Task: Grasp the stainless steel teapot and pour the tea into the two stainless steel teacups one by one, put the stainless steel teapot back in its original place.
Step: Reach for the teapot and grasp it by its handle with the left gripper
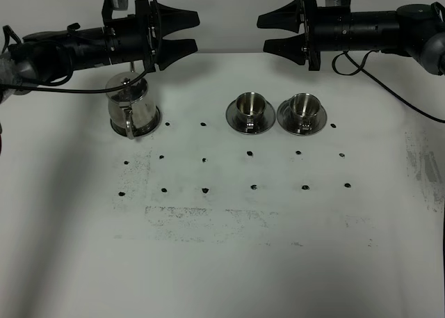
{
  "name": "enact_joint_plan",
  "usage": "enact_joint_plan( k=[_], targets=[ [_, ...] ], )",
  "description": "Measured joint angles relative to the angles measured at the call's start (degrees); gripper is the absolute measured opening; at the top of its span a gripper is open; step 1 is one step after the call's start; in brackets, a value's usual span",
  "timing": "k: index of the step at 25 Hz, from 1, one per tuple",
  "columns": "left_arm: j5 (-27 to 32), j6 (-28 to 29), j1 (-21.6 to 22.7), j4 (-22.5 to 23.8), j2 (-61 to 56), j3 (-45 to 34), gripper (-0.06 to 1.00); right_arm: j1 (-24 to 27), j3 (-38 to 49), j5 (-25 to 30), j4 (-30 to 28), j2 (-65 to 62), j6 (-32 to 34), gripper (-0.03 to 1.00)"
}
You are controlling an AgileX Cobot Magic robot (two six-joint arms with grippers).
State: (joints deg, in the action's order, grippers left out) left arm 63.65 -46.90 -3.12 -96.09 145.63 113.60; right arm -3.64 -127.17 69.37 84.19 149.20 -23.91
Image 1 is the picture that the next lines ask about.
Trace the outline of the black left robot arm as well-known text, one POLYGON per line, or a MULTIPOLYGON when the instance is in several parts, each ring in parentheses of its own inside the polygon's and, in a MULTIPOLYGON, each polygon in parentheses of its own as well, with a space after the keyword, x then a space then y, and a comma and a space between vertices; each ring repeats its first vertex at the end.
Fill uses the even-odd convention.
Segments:
POLYGON ((102 27, 29 34, 1 54, 1 101, 32 90, 58 92, 77 70, 142 61, 147 72, 164 70, 197 51, 194 39, 166 35, 199 26, 198 13, 137 0, 132 15, 104 19, 102 27))

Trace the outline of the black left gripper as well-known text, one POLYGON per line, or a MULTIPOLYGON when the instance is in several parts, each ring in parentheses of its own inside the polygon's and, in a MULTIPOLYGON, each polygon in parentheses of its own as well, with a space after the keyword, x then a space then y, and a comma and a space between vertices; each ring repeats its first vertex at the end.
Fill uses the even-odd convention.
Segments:
MULTIPOLYGON (((149 0, 136 0, 136 13, 123 18, 112 18, 112 5, 108 0, 102 7, 104 22, 104 38, 106 50, 111 64, 142 61, 148 71, 155 71, 154 54, 149 34, 149 18, 152 12, 155 29, 191 29, 200 25, 196 11, 172 8, 162 4, 152 4, 149 0)), ((163 40, 161 50, 156 59, 160 70, 176 61, 197 52, 194 39, 163 40)))

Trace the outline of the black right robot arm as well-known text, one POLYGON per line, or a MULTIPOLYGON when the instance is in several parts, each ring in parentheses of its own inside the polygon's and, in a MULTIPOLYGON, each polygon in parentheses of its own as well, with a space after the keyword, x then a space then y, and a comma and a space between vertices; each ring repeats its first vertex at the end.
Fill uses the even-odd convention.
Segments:
POLYGON ((413 58, 433 75, 444 74, 444 7, 410 4, 397 10, 352 12, 351 0, 294 0, 260 15, 260 29, 281 29, 295 36, 270 39, 264 52, 318 71, 323 51, 380 51, 413 58))

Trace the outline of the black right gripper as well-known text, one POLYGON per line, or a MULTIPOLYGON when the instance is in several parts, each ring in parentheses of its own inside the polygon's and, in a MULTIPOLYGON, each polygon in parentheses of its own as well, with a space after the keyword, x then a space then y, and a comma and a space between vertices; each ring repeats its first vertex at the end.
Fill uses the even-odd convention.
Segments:
POLYGON ((301 9, 305 34, 266 40, 263 51, 298 65, 308 60, 309 70, 318 71, 322 51, 342 50, 342 37, 350 30, 350 7, 319 7, 316 0, 294 0, 258 16, 257 27, 299 32, 301 9))

